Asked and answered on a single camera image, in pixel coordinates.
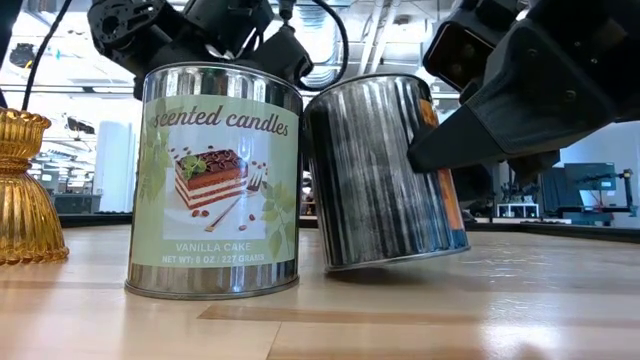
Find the yellow glass vase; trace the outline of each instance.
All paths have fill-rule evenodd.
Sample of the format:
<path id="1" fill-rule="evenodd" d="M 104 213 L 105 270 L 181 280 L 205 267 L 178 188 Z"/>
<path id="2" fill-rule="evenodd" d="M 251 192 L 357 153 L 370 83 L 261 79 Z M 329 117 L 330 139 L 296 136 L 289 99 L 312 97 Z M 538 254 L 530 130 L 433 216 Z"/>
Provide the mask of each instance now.
<path id="1" fill-rule="evenodd" d="M 0 265 L 65 259 L 62 228 L 45 189 L 27 174 L 51 121 L 0 108 Z"/>

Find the wooden table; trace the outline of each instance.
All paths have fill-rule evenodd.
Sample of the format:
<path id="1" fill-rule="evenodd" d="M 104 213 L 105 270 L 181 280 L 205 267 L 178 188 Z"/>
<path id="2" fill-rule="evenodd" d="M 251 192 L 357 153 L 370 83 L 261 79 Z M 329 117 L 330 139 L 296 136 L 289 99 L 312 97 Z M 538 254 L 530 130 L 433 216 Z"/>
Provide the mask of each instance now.
<path id="1" fill-rule="evenodd" d="M 640 359 L 640 247 L 470 233 L 461 255 L 323 274 L 224 302 L 123 290 L 129 227 L 65 232 L 60 265 L 0 268 L 0 359 Z"/>

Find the metal can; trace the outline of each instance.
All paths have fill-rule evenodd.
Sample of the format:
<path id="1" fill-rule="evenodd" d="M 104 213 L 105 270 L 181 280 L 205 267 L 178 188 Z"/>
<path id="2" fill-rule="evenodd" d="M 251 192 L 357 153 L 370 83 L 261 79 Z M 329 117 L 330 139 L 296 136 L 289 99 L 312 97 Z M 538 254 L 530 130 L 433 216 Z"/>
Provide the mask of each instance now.
<path id="1" fill-rule="evenodd" d="M 451 172 L 415 174 L 407 160 L 418 129 L 437 125 L 428 85 L 404 74 L 356 77 L 307 105 L 327 270 L 469 249 Z"/>
<path id="2" fill-rule="evenodd" d="M 180 63 L 150 73 L 126 288 L 256 296 L 298 280 L 302 97 L 266 73 Z"/>

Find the cake slice picture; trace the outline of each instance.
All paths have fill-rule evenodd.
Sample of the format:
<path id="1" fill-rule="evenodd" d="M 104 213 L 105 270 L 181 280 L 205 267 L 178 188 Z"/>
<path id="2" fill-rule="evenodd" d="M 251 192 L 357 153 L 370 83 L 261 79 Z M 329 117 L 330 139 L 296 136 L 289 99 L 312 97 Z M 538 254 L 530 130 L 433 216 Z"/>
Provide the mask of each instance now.
<path id="1" fill-rule="evenodd" d="M 247 163 L 233 150 L 188 155 L 176 161 L 176 191 L 190 210 L 240 195 Z"/>

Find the black cable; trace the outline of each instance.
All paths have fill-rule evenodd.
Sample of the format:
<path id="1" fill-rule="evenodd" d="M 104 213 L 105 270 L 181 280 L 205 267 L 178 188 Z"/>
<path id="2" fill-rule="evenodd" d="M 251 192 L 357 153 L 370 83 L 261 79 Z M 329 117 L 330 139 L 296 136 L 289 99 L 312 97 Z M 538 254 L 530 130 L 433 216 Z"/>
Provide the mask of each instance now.
<path id="1" fill-rule="evenodd" d="M 29 78 L 27 79 L 27 86 L 24 89 L 24 99 L 22 100 L 22 111 L 26 111 L 29 107 L 29 98 L 31 97 L 31 89 L 33 88 L 33 83 L 36 80 L 36 72 L 38 71 L 38 65 L 40 65 L 40 59 L 44 55 L 44 52 L 47 50 L 47 46 L 49 45 L 49 41 L 55 34 L 56 30 L 58 30 L 58 26 L 64 17 L 64 14 L 69 10 L 69 6 L 71 5 L 72 0 L 65 0 L 60 8 L 60 12 L 56 16 L 56 19 L 53 20 L 53 24 L 51 24 L 51 28 L 49 32 L 42 40 L 42 44 L 40 44 L 40 48 L 38 48 L 38 52 L 36 53 L 36 57 L 33 59 L 33 63 L 31 64 L 31 71 L 29 71 Z"/>
<path id="2" fill-rule="evenodd" d="M 312 87 L 303 83 L 302 80 L 298 81 L 296 86 L 305 91 L 322 91 L 329 86 L 337 84 L 344 76 L 344 73 L 347 71 L 347 65 L 349 65 L 349 38 L 347 36 L 347 29 L 344 27 L 344 23 L 342 22 L 342 19 L 340 19 L 340 16 L 338 16 L 338 13 L 336 13 L 335 10 L 333 10 L 331 6 L 329 6 L 323 0 L 313 0 L 313 2 L 316 5 L 320 6 L 324 11 L 326 11 L 329 16 L 331 16 L 336 22 L 336 25 L 338 25 L 340 37 L 342 38 L 342 64 L 340 64 L 340 70 L 338 70 L 338 74 L 336 74 L 333 80 L 331 80 L 331 82 L 326 86 Z"/>

